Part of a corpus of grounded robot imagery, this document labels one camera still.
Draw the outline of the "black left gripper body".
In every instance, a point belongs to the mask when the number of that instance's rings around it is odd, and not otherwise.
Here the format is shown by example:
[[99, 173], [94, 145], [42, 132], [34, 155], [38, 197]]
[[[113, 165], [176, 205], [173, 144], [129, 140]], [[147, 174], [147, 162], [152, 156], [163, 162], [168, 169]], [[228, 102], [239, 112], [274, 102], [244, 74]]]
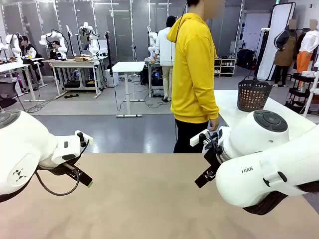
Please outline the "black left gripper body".
[[77, 168], [74, 164], [69, 164], [68, 162], [64, 162], [62, 164], [39, 164], [36, 168], [37, 170], [47, 170], [56, 176], [61, 176], [64, 174], [76, 176], [76, 173], [81, 172], [79, 168]]

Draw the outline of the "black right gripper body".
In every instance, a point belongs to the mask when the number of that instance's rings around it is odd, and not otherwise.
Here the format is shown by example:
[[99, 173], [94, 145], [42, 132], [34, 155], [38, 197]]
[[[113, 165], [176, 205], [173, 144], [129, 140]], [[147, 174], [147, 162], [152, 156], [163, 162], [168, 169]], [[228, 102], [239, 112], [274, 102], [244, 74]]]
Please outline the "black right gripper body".
[[221, 154], [223, 151], [221, 146], [207, 145], [204, 147], [204, 150], [204, 158], [210, 164], [208, 170], [217, 172], [218, 168], [222, 164]]

